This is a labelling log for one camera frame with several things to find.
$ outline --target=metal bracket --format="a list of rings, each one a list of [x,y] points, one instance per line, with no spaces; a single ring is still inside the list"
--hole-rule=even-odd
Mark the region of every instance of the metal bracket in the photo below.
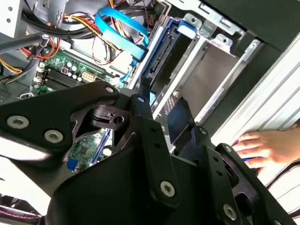
[[[222,30],[226,31],[228,34],[233,35],[235,32],[243,35],[244,31],[235,25],[234,23],[230,22],[226,18],[224,18],[221,14],[217,13],[215,10],[211,9],[203,2],[199,0],[165,0],[175,7],[182,9],[182,10],[191,10],[205,19],[209,20],[213,24],[217,25]]]
[[[60,27],[68,0],[39,0],[34,7],[37,17]]]
[[[21,20],[21,0],[3,0],[0,7],[0,33],[11,38],[17,36]]]
[[[183,21],[185,21],[188,24],[190,24],[191,26],[195,27],[197,30],[199,30],[201,28],[201,26],[202,26],[202,21],[199,20],[197,17],[194,17],[190,13],[187,13],[184,16]]]

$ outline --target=capacitor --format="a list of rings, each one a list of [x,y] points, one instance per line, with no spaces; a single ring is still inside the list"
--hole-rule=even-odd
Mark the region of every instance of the capacitor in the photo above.
[[[76,66],[72,66],[71,68],[73,71],[76,71],[77,70],[77,67]]]

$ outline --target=blue component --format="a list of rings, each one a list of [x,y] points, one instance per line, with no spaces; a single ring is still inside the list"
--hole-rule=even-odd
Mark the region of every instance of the blue component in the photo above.
[[[107,142],[107,140],[108,140],[108,138],[109,138],[110,133],[111,133],[111,130],[107,129],[107,130],[106,130],[106,134],[105,134],[104,137],[102,138],[102,140],[101,140],[101,142],[100,142],[100,144],[99,144],[99,146],[98,146],[98,148],[97,148],[97,151],[96,151],[96,153],[95,153],[95,155],[94,155],[94,157],[93,157],[93,159],[92,159],[91,164],[97,163],[98,158],[99,158],[99,156],[101,155],[101,153],[102,153],[102,151],[103,151],[103,149],[104,149],[104,147],[105,147],[105,144],[106,144],[106,142]]]
[[[102,16],[111,16],[115,19],[120,20],[124,24],[128,25],[129,27],[135,29],[136,31],[140,32],[144,36],[142,46],[137,46],[134,43],[130,42],[123,36],[121,36],[117,31],[115,31],[112,27],[110,27],[103,19]],[[109,42],[113,43],[119,49],[127,51],[131,53],[131,55],[137,60],[143,60],[145,54],[147,53],[147,49],[143,46],[147,46],[149,43],[148,33],[146,28],[144,28],[139,22],[131,19],[129,16],[121,13],[120,11],[105,7],[98,10],[95,23],[99,27],[99,29],[103,32],[103,38],[105,40],[109,40]]]
[[[73,159],[73,158],[69,158],[67,160],[67,168],[71,171],[74,171],[74,169],[76,168],[76,166],[78,165],[78,160]]]
[[[161,34],[159,40],[157,41],[155,47],[153,48],[153,51],[151,52],[151,56],[149,57],[147,63],[145,64],[145,66],[144,66],[144,68],[143,68],[143,70],[142,70],[142,72],[141,72],[142,75],[143,75],[143,74],[145,73],[145,71],[148,69],[149,63],[151,62],[151,60],[152,60],[152,58],[153,58],[155,52],[157,51],[158,47],[161,45],[161,40],[162,40],[162,39],[164,38],[164,36],[167,34],[168,29],[172,26],[172,24],[175,24],[175,25],[178,26],[179,22],[176,21],[176,20],[170,19],[170,21],[168,22],[168,24],[167,24],[166,27],[165,27],[164,32]]]
[[[181,20],[181,22],[179,23],[177,31],[187,36],[190,39],[194,39],[197,33],[197,29],[195,27],[189,25],[187,22],[183,20]]]

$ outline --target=metal panel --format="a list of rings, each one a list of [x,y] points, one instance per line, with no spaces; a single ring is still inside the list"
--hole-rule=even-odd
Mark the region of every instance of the metal panel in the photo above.
[[[165,103],[167,102],[170,95],[174,92],[181,79],[185,75],[189,75],[187,74],[188,68],[192,64],[195,56],[197,54],[200,54],[201,51],[203,52],[202,48],[207,44],[207,42],[208,39],[200,36],[195,46],[193,46],[194,43],[192,42],[192,44],[187,48],[187,51],[185,52],[182,59],[180,60],[180,62],[178,63],[177,67],[171,75],[170,83],[168,84],[168,86],[164,87],[164,89],[162,90],[162,92],[156,100],[157,104],[154,104],[154,106],[152,107],[153,118],[156,118],[158,116],[158,114],[163,109]]]
[[[200,110],[200,112],[196,115],[195,121],[202,122],[202,120],[207,116],[211,108],[215,108],[216,104],[221,100],[224,96],[224,93],[229,89],[232,83],[240,74],[239,68],[243,66],[245,62],[247,62],[250,56],[255,52],[260,44],[259,40],[254,40],[249,47],[245,50],[245,53],[242,57],[237,61],[237,63],[233,66],[230,72],[226,75],[223,81],[220,83],[218,88],[215,90],[213,95],[210,97],[208,102],[204,105],[204,107]]]
[[[0,33],[14,38],[19,32],[21,0],[2,0],[0,7]]]
[[[245,132],[287,129],[300,116],[300,35],[214,134],[233,144]]]
[[[198,0],[166,0],[172,5],[182,10],[194,11],[199,15],[203,16],[205,19],[209,20],[213,24],[217,25],[222,30],[226,31],[228,34],[233,35],[235,32],[244,34],[244,31],[235,25],[234,23],[227,20],[221,14],[211,9],[203,2]]]

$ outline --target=red wire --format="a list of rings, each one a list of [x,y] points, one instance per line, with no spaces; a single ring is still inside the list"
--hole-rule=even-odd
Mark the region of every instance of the red wire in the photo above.
[[[10,214],[8,212],[1,211],[1,210],[0,210],[0,213],[2,213],[4,215],[7,215],[7,216],[10,216],[10,217],[20,218],[20,219],[40,219],[41,218],[41,217],[22,217],[22,216],[18,216],[18,215],[15,215],[15,214]]]

